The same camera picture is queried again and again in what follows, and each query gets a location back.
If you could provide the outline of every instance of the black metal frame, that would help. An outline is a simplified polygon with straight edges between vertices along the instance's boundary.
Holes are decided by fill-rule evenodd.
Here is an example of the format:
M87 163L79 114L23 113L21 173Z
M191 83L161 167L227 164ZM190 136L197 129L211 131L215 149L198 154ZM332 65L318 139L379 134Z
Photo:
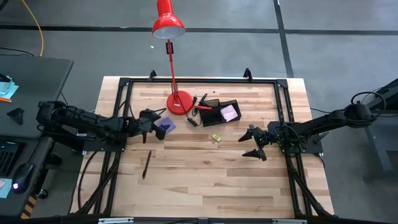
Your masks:
M118 93L116 95L116 101L115 101L114 111L113 111L114 115L118 114L118 108L119 108L119 105L121 104L122 92L123 92L123 88L125 86L127 86L127 93L126 93L126 102L125 102L124 109L123 109L123 116L127 116L127 114L128 114L128 108L130 105L131 93L132 93L132 88L133 88L134 83L171 83L171 81L172 81L171 78L163 78L163 77L158 78L155 75L151 75L150 78L147 78L147 77L120 78L119 86L118 86ZM286 107L287 107L287 111L288 111L288 118L289 118L290 122L294 122L292 104L291 104L290 95L289 95L289 87L288 87L286 79L265 79L265 78L255 79L252 77L250 70L247 68L244 73L243 78L178 78L177 83L270 84L270 85L273 85L274 91L275 91L275 98L276 98L279 121L280 122L285 121L285 118L284 118L285 116L284 116L284 112L283 112L283 108L282 108L282 100L280 97L280 90L283 89L285 101L286 101ZM102 170L101 170L100 182L105 178L105 175L108 172L110 155L111 155L110 152L105 152L105 157L104 157L103 166L102 166ZM115 157L116 157L115 162L117 162L116 166L118 168L120 158L121 158L121 153L116 152ZM305 180L302 157L300 154L297 154L295 158L296 158L297 167L298 167L298 175L299 175L302 183L307 185L306 180ZM291 163L291 157L288 154L285 154L285 159L286 159L287 164ZM302 212L300 211L299 200L297 197L297 190L295 188L294 172L291 169L288 169L288 176L289 176L290 193L292 195L294 215L295 215L295 217L298 217L299 215L302 215ZM103 212L104 214L107 214L107 215L111 214L113 198L114 198L114 191L116 188L116 179L117 179L117 173L115 175L113 175L113 177L111 179L111 185L109 187L108 199L106 202L105 210ZM98 199L95 203L94 213L100 213L101 202L102 202L102 193L100 194L100 196L98 197ZM307 215L312 215L310 201L306 196L304 196L304 202L305 202L305 213ZM238 219L238 220L247 222L252 219ZM268 222L270 219L265 218L265 219L260 219L260 220L262 220L264 222Z

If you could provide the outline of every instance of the wooden table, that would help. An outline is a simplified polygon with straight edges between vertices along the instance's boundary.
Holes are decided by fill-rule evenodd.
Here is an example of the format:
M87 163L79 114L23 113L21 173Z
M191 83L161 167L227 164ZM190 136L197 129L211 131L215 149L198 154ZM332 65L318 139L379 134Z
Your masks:
M104 77L97 114L112 115L119 78ZM288 84L296 121L312 119L303 79L291 78ZM119 166L112 216L293 217L285 158L279 147L276 144L266 146L268 160L262 162L241 156L256 147L254 141L238 143L249 124L266 129L268 122L278 120L273 86L181 83L178 87L199 99L205 93L208 94L207 100L236 99L241 120L206 128L193 127L186 116L175 116L166 111L162 117L170 116L177 127L164 141L156 139L154 133L148 135L146 144L142 143L140 136L128 140ZM134 114L138 116L140 110L146 108L156 110L165 107L170 93L169 83L134 84L131 100ZM197 115L195 120L198 123L199 119ZM221 136L221 141L212 140L212 134ZM141 175L149 150L152 150L152 158L143 180ZM85 156L81 169L88 157ZM98 153L88 166L81 187L83 203L98 185L103 157L104 153ZM314 155L304 154L303 164L309 189L324 208L333 213L321 161ZM300 190L298 194L300 208L304 211ZM72 211L75 210L77 193L72 205Z

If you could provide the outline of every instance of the gray floor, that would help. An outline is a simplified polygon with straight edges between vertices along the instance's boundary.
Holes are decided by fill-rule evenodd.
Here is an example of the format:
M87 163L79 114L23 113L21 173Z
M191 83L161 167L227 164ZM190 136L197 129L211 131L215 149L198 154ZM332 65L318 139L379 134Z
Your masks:
M150 27L155 0L27 1L43 24ZM174 0L187 27L270 28L277 22L272 0ZM397 30L398 1L280 0L286 29ZM19 1L0 12L0 22L32 24ZM93 110L105 75L169 75L164 42L150 32L44 32L45 56L75 61L63 90L70 104ZM345 107L359 91L397 78L398 36L287 35L295 77L304 78L310 105ZM2 47L38 54L37 31L2 30ZM186 33L174 41L179 76L240 77L246 67L256 77L286 77L278 34ZM365 184L375 169L364 130L342 128L323 140L326 176L335 213L344 218L398 222L397 181ZM75 187L81 157L56 149L65 159L46 180L50 196L34 217L63 215Z

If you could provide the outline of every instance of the desk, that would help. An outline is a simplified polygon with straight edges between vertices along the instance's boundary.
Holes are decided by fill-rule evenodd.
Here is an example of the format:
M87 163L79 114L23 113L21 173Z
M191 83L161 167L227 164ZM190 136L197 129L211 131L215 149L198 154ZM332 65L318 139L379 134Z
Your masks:
M119 78L104 77L96 113L112 115ZM311 119L303 79L288 79L288 83L296 121ZM162 117L170 116L177 127L164 141L157 140L154 134L148 135L146 144L140 136L128 139L118 170L112 216L293 217L285 158L279 147L264 148L268 160L262 162L241 156L255 148L254 141L238 143L249 124L266 129L268 122L278 120L273 87L252 83L181 83L178 87L199 99L205 93L207 100L236 99L241 120L206 128L193 127L185 116L174 116L166 111ZM169 83L135 83L131 97L134 114L146 108L165 107L170 92ZM212 134L220 135L221 141L212 141ZM153 150L152 158L143 180L141 175L149 150ZM82 202L98 185L103 157L103 153L98 153L88 166L81 187ZM309 154L303 155L303 163L309 189L325 209L333 213L322 163ZM298 194L304 211L300 190ZM77 193L72 205L72 211L75 210Z
M11 174L12 179L19 165L28 162L39 141L39 145L32 156L31 163L35 166L30 178L27 190L22 194L9 192L7 198L0 198L0 216L19 217L28 201L30 194L37 194L47 174L47 169L42 166L48 160L51 152L52 140L41 137L36 129L36 114L39 101L58 100L63 85L72 68L73 62L67 59L45 58L45 57L17 57L0 56L0 73L9 75L14 79L19 89L12 96L13 103L0 102L0 139L8 141L24 142L26 146L22 149ZM21 107L25 112L24 124L19 126L6 113Z

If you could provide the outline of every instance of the yellow object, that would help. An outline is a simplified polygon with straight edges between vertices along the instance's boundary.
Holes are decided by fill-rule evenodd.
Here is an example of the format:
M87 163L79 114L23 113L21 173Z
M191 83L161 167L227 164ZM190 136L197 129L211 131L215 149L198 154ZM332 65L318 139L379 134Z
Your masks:
M214 134L211 137L213 137L213 139L215 139L216 141L221 141L221 138L218 136L218 134Z
M43 52L44 52L44 37L43 37L42 29L40 28L39 22L37 22L37 19L36 19L35 15L33 15L33 12L30 10L29 6L26 4L26 2L24 0L21 0L21 1L22 1L22 3L24 3L26 9L29 11L30 15L33 17L34 21L36 22L37 28L39 28L40 37L42 38L42 50L40 51L40 57L42 57Z

